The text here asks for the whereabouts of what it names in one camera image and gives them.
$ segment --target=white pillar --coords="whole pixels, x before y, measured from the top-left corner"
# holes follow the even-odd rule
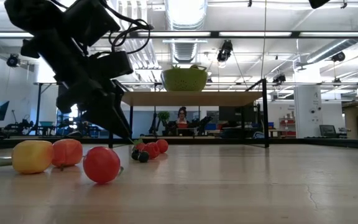
[[[319,68],[307,66],[306,70],[294,71],[294,82],[318,83],[321,82]],[[321,111],[321,88],[317,85],[296,86],[294,89],[296,110],[296,137],[320,136],[319,126],[323,124]]]

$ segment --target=green basket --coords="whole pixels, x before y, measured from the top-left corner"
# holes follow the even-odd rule
[[[205,70],[206,67],[199,65],[169,69],[161,74],[162,84],[167,91],[201,91],[208,79]]]

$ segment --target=cherry tomato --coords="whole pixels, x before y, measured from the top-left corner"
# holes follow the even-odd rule
[[[150,159],[155,159],[160,154],[160,149],[155,142],[147,143],[147,145],[143,148],[143,151],[149,153]]]
[[[165,153],[168,151],[168,142],[164,139],[158,140],[157,146],[160,149],[160,153]]]
[[[98,146],[88,151],[83,165],[89,179],[98,184],[105,184],[117,177],[121,162],[113,150]]]

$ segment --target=toy fruit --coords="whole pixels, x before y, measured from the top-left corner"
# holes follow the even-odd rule
[[[138,160],[138,158],[139,158],[139,150],[133,150],[133,151],[132,151],[132,154],[131,154],[131,157],[132,157],[134,160]]]
[[[21,174],[36,174],[49,167],[53,146],[48,141],[23,141],[12,150],[12,157],[0,157],[0,166],[13,166]]]
[[[144,143],[139,143],[139,144],[137,144],[136,146],[135,146],[135,148],[137,149],[137,150],[139,150],[139,151],[141,151],[141,150],[143,150],[143,148],[146,146],[146,144],[144,144]]]
[[[168,142],[164,139],[160,139],[157,142],[157,146],[160,149],[160,153],[165,153],[168,151]]]
[[[117,177],[121,162],[113,150],[98,146],[88,151],[83,165],[89,179],[98,184],[105,184]]]
[[[143,150],[143,147],[144,147],[146,144],[144,144],[144,143],[143,143],[143,139],[140,138],[140,139],[134,141],[134,145],[135,145],[134,150],[136,149],[136,150],[141,151],[141,150]]]
[[[144,152],[149,153],[150,159],[155,159],[160,154],[160,149],[158,148],[157,144],[155,142],[148,143],[144,148]]]
[[[74,166],[81,162],[82,144],[75,139],[62,139],[53,144],[52,164],[56,167]]]
[[[137,159],[141,163],[147,162],[149,160],[149,153],[148,152],[141,152]]]

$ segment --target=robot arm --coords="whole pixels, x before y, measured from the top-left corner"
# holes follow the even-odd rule
[[[121,110],[124,91],[113,78],[133,72],[125,51],[114,49],[121,37],[139,29],[151,30],[111,9],[106,0],[77,0],[65,12],[46,0],[6,0],[5,8],[11,22],[34,37],[24,40],[21,54],[40,56],[55,72],[54,78],[67,91],[57,98],[62,113],[77,107],[83,118],[112,133],[128,138],[132,131]],[[110,10],[120,19],[136,25],[118,35],[112,42],[112,51],[87,56],[86,48],[95,44],[107,32],[120,27],[107,13]]]

